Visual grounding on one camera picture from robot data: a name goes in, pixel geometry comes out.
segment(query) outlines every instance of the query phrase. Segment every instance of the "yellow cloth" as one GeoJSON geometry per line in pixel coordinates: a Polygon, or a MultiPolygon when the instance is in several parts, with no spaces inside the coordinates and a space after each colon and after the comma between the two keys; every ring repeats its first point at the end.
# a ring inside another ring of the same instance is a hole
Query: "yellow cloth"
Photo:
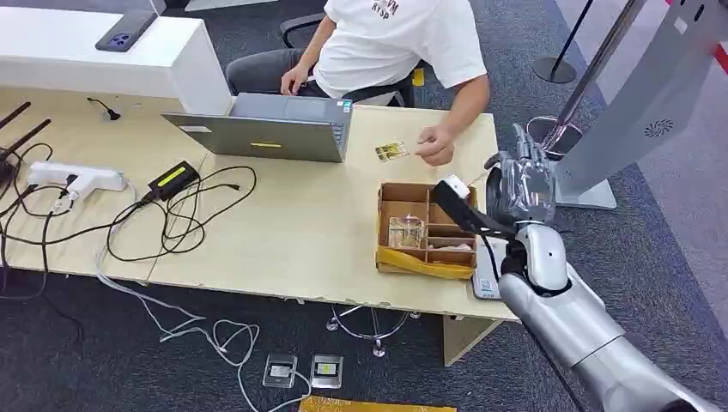
{"type": "Polygon", "coordinates": [[[309,397],[300,403],[299,412],[458,412],[455,408],[432,406],[392,405],[345,401],[330,397],[309,397]]]}
{"type": "Polygon", "coordinates": [[[386,246],[377,247],[377,262],[445,279],[470,279],[475,271],[473,268],[459,264],[426,264],[414,256],[386,246]]]}

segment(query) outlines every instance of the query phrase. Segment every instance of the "power adapter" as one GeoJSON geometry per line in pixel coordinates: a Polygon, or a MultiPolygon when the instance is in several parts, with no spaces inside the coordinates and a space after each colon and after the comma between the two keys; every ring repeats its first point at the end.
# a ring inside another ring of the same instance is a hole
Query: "power adapter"
{"type": "Polygon", "coordinates": [[[146,198],[148,200],[169,200],[198,179],[200,179],[200,175],[197,170],[186,161],[181,161],[149,183],[149,193],[146,198]]]}

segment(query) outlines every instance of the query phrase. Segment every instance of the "laptop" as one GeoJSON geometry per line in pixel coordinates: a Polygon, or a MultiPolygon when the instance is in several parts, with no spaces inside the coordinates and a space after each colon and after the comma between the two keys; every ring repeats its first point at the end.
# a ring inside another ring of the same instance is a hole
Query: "laptop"
{"type": "Polygon", "coordinates": [[[162,113],[216,155],[341,163],[351,100],[238,94],[229,116],[162,113]]]}

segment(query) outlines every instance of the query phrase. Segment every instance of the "person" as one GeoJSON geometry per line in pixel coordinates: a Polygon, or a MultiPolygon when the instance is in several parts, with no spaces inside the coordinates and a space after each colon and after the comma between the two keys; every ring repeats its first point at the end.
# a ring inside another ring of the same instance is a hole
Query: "person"
{"type": "Polygon", "coordinates": [[[432,166],[449,163],[455,139],[490,98],[468,0],[328,0],[324,11],[305,50],[266,51],[229,64],[231,91],[341,98],[396,83],[422,59],[443,87],[457,93],[442,121],[422,131],[416,155],[432,166]]]}

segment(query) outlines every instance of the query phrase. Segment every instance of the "white desk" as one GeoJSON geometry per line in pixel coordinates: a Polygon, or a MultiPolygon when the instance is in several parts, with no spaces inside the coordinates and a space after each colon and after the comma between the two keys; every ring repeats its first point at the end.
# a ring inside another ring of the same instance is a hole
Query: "white desk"
{"type": "Polygon", "coordinates": [[[159,17],[127,52],[96,50],[121,16],[0,7],[0,86],[170,98],[186,112],[228,113],[204,21],[159,17]]]}

